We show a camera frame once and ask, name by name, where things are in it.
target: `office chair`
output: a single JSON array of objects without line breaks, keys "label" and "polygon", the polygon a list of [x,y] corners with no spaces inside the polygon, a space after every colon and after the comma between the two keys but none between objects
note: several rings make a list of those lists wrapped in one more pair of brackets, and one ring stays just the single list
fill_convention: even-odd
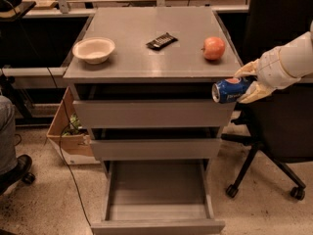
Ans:
[{"label": "office chair", "polygon": [[[313,20],[313,0],[250,0],[241,58],[244,64],[284,45],[308,31]],[[262,151],[296,185],[291,195],[305,196],[305,184],[287,166],[313,161],[313,85],[297,84],[251,104],[234,124],[246,124],[250,136],[223,134],[222,139],[251,146],[246,161],[226,193],[234,198],[255,154]]]}]

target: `black shoe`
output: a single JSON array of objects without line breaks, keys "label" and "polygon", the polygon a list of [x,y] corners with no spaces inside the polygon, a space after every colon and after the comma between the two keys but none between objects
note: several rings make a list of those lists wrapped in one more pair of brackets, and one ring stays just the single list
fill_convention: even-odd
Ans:
[{"label": "black shoe", "polygon": [[2,195],[9,186],[22,179],[30,170],[32,164],[31,157],[21,155],[18,157],[18,164],[7,173],[0,175],[0,195]]}]

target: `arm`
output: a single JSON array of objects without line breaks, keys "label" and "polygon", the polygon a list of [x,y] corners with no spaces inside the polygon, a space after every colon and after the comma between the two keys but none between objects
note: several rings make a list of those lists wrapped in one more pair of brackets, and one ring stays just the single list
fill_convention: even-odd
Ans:
[{"label": "arm", "polygon": [[235,77],[255,75],[257,79],[238,102],[251,103],[267,97],[276,89],[285,89],[299,82],[309,73],[313,73],[313,22],[310,31],[265,52],[235,73]]}]

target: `jeans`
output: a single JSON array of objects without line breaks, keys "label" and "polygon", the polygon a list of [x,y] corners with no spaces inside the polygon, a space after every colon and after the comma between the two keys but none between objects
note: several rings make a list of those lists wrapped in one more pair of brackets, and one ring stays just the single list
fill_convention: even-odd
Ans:
[{"label": "jeans", "polygon": [[15,129],[15,108],[8,98],[0,95],[0,175],[18,164]]}]

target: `caster wheel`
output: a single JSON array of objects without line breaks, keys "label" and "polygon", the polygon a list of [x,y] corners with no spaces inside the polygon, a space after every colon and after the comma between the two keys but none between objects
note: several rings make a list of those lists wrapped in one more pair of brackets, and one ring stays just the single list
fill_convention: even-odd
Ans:
[{"label": "caster wheel", "polygon": [[297,200],[303,200],[305,197],[305,191],[300,187],[293,187],[291,190],[291,196]]},{"label": "caster wheel", "polygon": [[28,172],[28,173],[22,178],[22,182],[24,182],[25,184],[32,184],[35,179],[36,179],[36,177],[34,176],[34,174]]},{"label": "caster wheel", "polygon": [[235,198],[236,194],[238,193],[238,188],[236,186],[234,186],[233,184],[231,184],[230,186],[228,186],[227,190],[226,190],[226,194],[231,197],[231,198]]}]

